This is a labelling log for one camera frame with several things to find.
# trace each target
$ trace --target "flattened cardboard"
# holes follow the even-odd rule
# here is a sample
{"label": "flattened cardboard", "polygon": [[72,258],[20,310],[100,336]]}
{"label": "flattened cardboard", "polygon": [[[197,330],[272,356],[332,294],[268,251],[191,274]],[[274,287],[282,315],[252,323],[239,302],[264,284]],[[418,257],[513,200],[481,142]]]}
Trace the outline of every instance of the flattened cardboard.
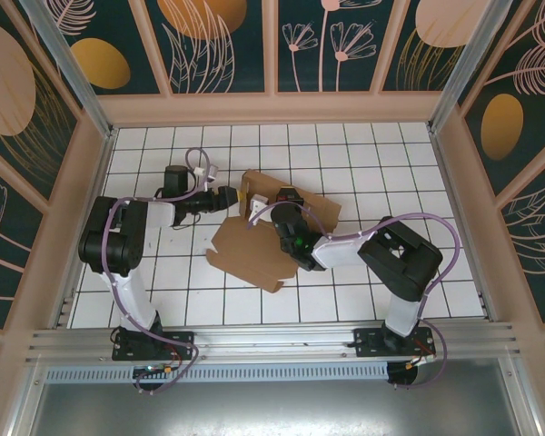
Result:
{"label": "flattened cardboard", "polygon": [[[259,221],[248,230],[249,204],[256,193],[273,203],[281,187],[289,184],[254,170],[244,173],[241,191],[245,193],[240,203],[240,215],[226,218],[212,239],[216,251],[208,250],[208,263],[239,279],[268,292],[282,288],[283,280],[294,277],[298,265],[287,253],[281,251],[279,237],[271,223]],[[297,188],[305,206],[321,220],[327,232],[337,225],[341,206],[320,195]],[[305,217],[310,228],[318,231],[318,225]]]}

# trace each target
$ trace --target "white connector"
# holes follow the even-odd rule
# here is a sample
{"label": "white connector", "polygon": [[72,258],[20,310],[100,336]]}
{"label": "white connector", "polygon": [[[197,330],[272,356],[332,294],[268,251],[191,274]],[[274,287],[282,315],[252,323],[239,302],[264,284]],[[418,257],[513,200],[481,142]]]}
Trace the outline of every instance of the white connector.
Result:
{"label": "white connector", "polygon": [[[256,193],[253,195],[253,198],[251,198],[251,217],[249,220],[251,220],[258,212],[260,212],[262,209],[266,207],[266,205],[269,203],[269,199],[259,195]],[[271,209],[263,213],[261,216],[259,216],[256,220],[254,220],[253,224],[257,224],[259,220],[264,220],[270,222],[271,219]]]}

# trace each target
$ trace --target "white tile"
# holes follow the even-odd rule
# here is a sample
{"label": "white tile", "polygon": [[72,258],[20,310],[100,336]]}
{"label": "white tile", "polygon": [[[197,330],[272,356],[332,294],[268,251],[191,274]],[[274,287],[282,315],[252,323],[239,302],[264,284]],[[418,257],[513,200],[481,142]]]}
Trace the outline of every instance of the white tile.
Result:
{"label": "white tile", "polygon": [[291,170],[292,185],[311,193],[322,193],[321,170]]}
{"label": "white tile", "polygon": [[144,148],[147,129],[120,129],[115,150],[137,150]]}
{"label": "white tile", "polygon": [[401,143],[400,127],[397,123],[372,123],[375,142]]}
{"label": "white tile", "polygon": [[227,289],[224,294],[224,324],[261,323],[260,289]]}
{"label": "white tile", "polygon": [[448,306],[444,298],[441,284],[438,284],[428,295],[428,301],[422,312],[423,318],[448,318]]}
{"label": "white tile", "polygon": [[406,150],[410,156],[411,165],[437,165],[436,155],[432,145],[428,144],[407,144]]}
{"label": "white tile", "polygon": [[185,325],[185,306],[188,299],[186,291],[156,291],[152,304],[160,313],[163,327],[182,327]]}
{"label": "white tile", "polygon": [[299,268],[297,271],[297,283],[299,283],[299,286],[333,284],[332,270],[305,271],[303,268]]}
{"label": "white tile", "polygon": [[185,325],[222,325],[224,290],[190,291]]}
{"label": "white tile", "polygon": [[444,181],[437,166],[411,168],[418,191],[444,191]]}
{"label": "white tile", "polygon": [[345,144],[343,124],[317,124],[317,144]]}
{"label": "white tile", "polygon": [[176,127],[173,148],[191,148],[202,145],[202,127]]}
{"label": "white tile", "polygon": [[85,292],[77,295],[73,329],[106,328],[113,299],[110,292]]}
{"label": "white tile", "polygon": [[211,266],[205,256],[194,256],[190,272],[190,289],[222,289],[223,287],[224,271]]}
{"label": "white tile", "polygon": [[317,145],[297,145],[289,147],[291,168],[319,168]]}
{"label": "white tile", "polygon": [[380,166],[378,151],[375,144],[348,145],[349,157],[355,166]]}
{"label": "white tile", "polygon": [[[448,219],[446,221],[454,228],[454,230],[456,230],[456,233],[458,233],[456,221],[452,219]],[[428,225],[428,230],[430,232],[431,242],[434,245],[436,245],[438,248],[454,247],[454,239],[452,238],[452,234],[444,225],[434,220],[428,220],[426,224]]]}
{"label": "white tile", "polygon": [[206,250],[213,249],[212,238],[218,232],[219,225],[196,225],[193,229],[193,254],[205,255]]}
{"label": "white tile", "polygon": [[403,223],[406,224],[408,227],[410,227],[414,232],[416,232],[426,241],[430,240],[430,236],[428,235],[428,230],[426,229],[425,220],[404,220]]}
{"label": "white tile", "polygon": [[202,148],[230,147],[230,125],[209,125],[203,129]]}
{"label": "white tile", "polygon": [[142,152],[139,150],[119,150],[113,153],[109,173],[137,173]]}
{"label": "white tile", "polygon": [[228,216],[228,210],[218,211],[214,213],[202,213],[200,215],[201,224],[222,224]]}
{"label": "white tile", "polygon": [[391,214],[393,216],[402,215],[404,213],[419,213],[420,199],[416,193],[388,193],[390,201]]}
{"label": "white tile", "polygon": [[173,127],[153,127],[147,129],[144,148],[172,148]]}
{"label": "white tile", "polygon": [[286,124],[261,125],[261,145],[287,145]]}
{"label": "white tile", "polygon": [[374,320],[372,290],[369,284],[336,286],[339,321]]}
{"label": "white tile", "polygon": [[246,147],[259,144],[258,125],[233,125],[232,147]]}
{"label": "white tile", "polygon": [[342,210],[339,212],[340,220],[359,220],[354,193],[327,193],[325,194],[325,198],[342,207]]}
{"label": "white tile", "polygon": [[408,166],[408,155],[403,144],[378,144],[381,166]]}
{"label": "white tile", "polygon": [[451,316],[484,315],[474,282],[446,282],[444,292],[451,308]]}
{"label": "white tile", "polygon": [[335,284],[364,284],[370,282],[367,275],[367,266],[365,265],[337,266],[333,268],[333,277]]}
{"label": "white tile", "polygon": [[349,155],[347,145],[323,145],[319,147],[321,156],[321,167],[344,167],[349,168]]}
{"label": "white tile", "polygon": [[243,279],[233,276],[232,274],[226,274],[226,289],[228,288],[255,288],[252,283],[245,282]]}
{"label": "white tile", "polygon": [[234,147],[231,149],[230,169],[258,170],[259,159],[258,147]]}
{"label": "white tile", "polygon": [[163,173],[170,164],[171,149],[144,150],[140,173]]}
{"label": "white tile", "polygon": [[83,280],[81,281],[81,292],[91,291],[107,291],[107,285],[103,281],[103,278],[91,271],[91,267],[87,265],[84,269]]}
{"label": "white tile", "polygon": [[109,174],[104,194],[107,197],[132,197],[135,192],[137,174]]}
{"label": "white tile", "polygon": [[299,288],[301,322],[337,321],[335,291],[332,286]]}
{"label": "white tile", "polygon": [[[441,249],[441,253],[442,263],[440,265],[440,272],[444,271],[451,262],[452,256],[454,255],[454,250],[445,248]],[[444,277],[443,282],[450,280],[472,280],[471,268],[468,260],[466,259],[466,253],[464,250],[461,250],[461,253],[458,256],[458,261],[450,270],[448,275]]]}
{"label": "white tile", "polygon": [[145,229],[144,257],[157,254],[157,244],[160,240],[160,229]]}
{"label": "white tile", "polygon": [[[227,171],[230,167],[230,148],[203,148],[208,154],[210,165],[216,165],[218,171]],[[200,159],[200,164],[205,165],[204,159]]]}
{"label": "white tile", "polygon": [[347,169],[321,169],[323,190],[326,193],[352,193],[352,171]]}
{"label": "white tile", "polygon": [[352,168],[353,183],[356,193],[383,193],[381,168]]}
{"label": "white tile", "polygon": [[409,166],[393,166],[381,169],[386,191],[416,191]]}
{"label": "white tile", "polygon": [[390,310],[391,292],[385,284],[372,285],[373,306],[375,307],[375,319],[385,320]]}
{"label": "white tile", "polygon": [[189,256],[193,228],[163,227],[160,234],[160,256]]}
{"label": "white tile", "polygon": [[189,257],[158,257],[154,289],[188,289]]}
{"label": "white tile", "polygon": [[240,189],[244,173],[245,171],[230,171],[229,185],[232,188]]}
{"label": "white tile", "polygon": [[347,144],[370,144],[373,143],[373,131],[370,123],[346,123],[345,138]]}
{"label": "white tile", "polygon": [[400,129],[405,143],[430,142],[426,123],[400,123]]}
{"label": "white tile", "polygon": [[281,288],[270,293],[263,291],[263,323],[299,322],[297,288]]}
{"label": "white tile", "polygon": [[316,145],[315,124],[289,124],[290,145]]}
{"label": "white tile", "polygon": [[391,215],[385,193],[357,193],[357,207],[362,220],[380,220]]}
{"label": "white tile", "polygon": [[144,173],[137,177],[135,196],[153,197],[157,188],[164,186],[164,173]]}
{"label": "white tile", "polygon": [[261,170],[261,173],[270,175],[286,184],[291,184],[291,170]]}
{"label": "white tile", "polygon": [[436,192],[421,192],[420,196],[421,208],[426,213],[433,213],[441,218],[452,218],[451,202],[448,200],[448,195],[443,191]]}
{"label": "white tile", "polygon": [[261,168],[282,169],[289,166],[289,147],[261,147]]}

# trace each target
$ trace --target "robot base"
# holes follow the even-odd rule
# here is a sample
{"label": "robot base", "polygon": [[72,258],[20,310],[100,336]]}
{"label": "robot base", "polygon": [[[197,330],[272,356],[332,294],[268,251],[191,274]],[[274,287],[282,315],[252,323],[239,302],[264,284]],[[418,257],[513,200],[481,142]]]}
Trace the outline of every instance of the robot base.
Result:
{"label": "robot base", "polygon": [[[163,332],[159,317],[156,318],[151,332],[174,341],[193,343],[193,332]],[[184,346],[170,345],[150,338],[144,333],[117,328],[113,337],[112,360],[115,362],[172,361],[173,349],[183,361],[192,359],[192,350]]]}

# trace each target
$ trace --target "black mounting bracket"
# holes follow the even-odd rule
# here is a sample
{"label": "black mounting bracket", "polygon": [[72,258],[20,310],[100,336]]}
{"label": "black mounting bracket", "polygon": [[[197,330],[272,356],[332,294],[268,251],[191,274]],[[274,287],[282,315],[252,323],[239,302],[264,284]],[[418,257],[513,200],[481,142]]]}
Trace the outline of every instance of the black mounting bracket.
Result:
{"label": "black mounting bracket", "polygon": [[416,327],[407,338],[398,342],[398,347],[389,347],[383,336],[383,329],[355,329],[353,342],[347,345],[355,349],[357,357],[414,357],[425,353],[426,348],[431,354],[436,354],[432,331],[428,327]]}

